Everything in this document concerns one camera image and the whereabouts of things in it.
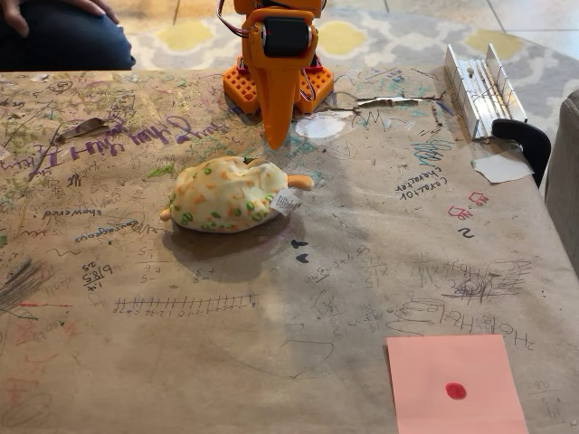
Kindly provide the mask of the person's hand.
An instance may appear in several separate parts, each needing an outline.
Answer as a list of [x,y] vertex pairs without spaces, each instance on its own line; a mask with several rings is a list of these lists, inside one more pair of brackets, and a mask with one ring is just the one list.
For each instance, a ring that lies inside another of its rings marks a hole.
[[[29,34],[29,25],[21,14],[20,5],[22,3],[23,1],[19,0],[1,0],[1,11],[7,25],[20,36],[27,37]],[[97,16],[106,15],[114,24],[119,24],[118,17],[106,1],[62,0],[62,3],[81,9],[89,14]]]

